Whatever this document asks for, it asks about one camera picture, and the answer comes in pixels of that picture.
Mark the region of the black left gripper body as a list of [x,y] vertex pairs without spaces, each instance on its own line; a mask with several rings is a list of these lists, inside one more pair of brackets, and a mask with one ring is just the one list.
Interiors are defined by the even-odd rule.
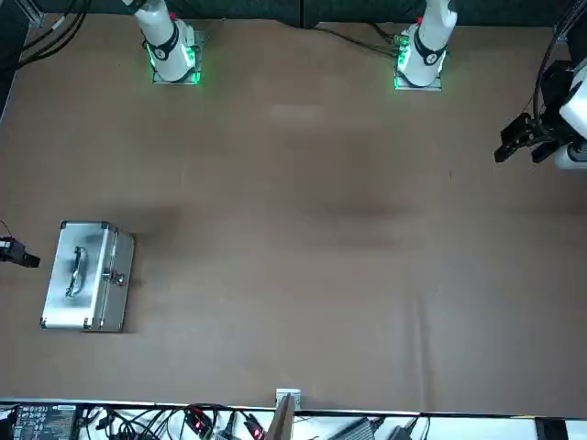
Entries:
[[559,114],[558,108],[539,110],[535,116],[536,126],[546,137],[556,141],[560,146],[568,143],[567,124]]

